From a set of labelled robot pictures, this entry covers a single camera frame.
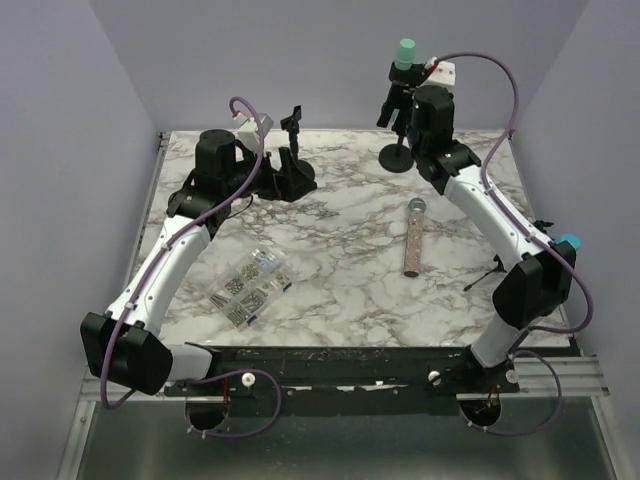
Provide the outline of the mint green microphone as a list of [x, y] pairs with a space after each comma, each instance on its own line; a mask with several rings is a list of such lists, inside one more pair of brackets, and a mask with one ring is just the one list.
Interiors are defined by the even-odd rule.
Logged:
[[410, 70], [416, 55], [416, 42], [410, 38], [400, 40], [394, 58], [394, 67], [399, 71]]

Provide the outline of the black round-base stand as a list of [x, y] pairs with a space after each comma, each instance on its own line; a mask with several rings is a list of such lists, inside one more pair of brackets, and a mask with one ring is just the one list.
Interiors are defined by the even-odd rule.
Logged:
[[300, 200], [317, 189], [313, 167], [307, 161], [299, 159], [301, 118], [302, 107], [296, 105], [292, 114], [280, 121], [281, 129], [288, 134], [289, 146], [278, 148], [281, 168], [275, 174], [275, 179], [279, 198], [286, 202]]
[[424, 63], [412, 64], [406, 70], [398, 68], [396, 62], [391, 64], [391, 86], [376, 123], [377, 127], [390, 128], [397, 136], [396, 143], [386, 145], [378, 155], [380, 165], [389, 172], [404, 173], [414, 164], [411, 149], [404, 142], [408, 138], [413, 93], [428, 75]]

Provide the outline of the glitter rhinestone microphone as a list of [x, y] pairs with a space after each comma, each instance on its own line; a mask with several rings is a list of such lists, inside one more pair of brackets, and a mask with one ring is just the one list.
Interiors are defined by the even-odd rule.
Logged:
[[407, 206], [407, 230], [405, 237], [403, 274], [415, 278], [420, 273], [426, 203], [413, 198]]

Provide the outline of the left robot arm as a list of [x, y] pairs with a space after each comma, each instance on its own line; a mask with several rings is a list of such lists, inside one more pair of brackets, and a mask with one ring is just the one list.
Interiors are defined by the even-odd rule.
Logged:
[[170, 195], [161, 232], [142, 266], [105, 313], [89, 313], [81, 323], [89, 369], [102, 384], [147, 395], [172, 381], [187, 380], [201, 395], [220, 387], [222, 372], [212, 364], [209, 349], [167, 346], [159, 332], [178, 287], [229, 217], [235, 199], [254, 195], [294, 202], [316, 190], [312, 166], [299, 157], [298, 128], [286, 131], [289, 143], [278, 150], [278, 169], [269, 154], [253, 152], [235, 133], [200, 134], [194, 167]]

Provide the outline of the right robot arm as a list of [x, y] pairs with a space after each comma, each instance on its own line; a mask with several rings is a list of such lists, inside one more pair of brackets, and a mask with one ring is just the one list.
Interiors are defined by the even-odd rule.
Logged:
[[453, 95], [442, 86], [392, 81], [377, 124], [392, 128], [401, 144], [385, 147], [379, 162], [394, 173], [417, 168], [472, 221], [506, 270], [492, 295], [494, 317], [470, 345], [473, 359], [459, 370], [462, 384], [480, 392], [494, 383], [495, 367], [527, 329], [567, 300], [577, 246], [550, 238], [484, 179], [480, 158], [453, 137], [454, 111]]

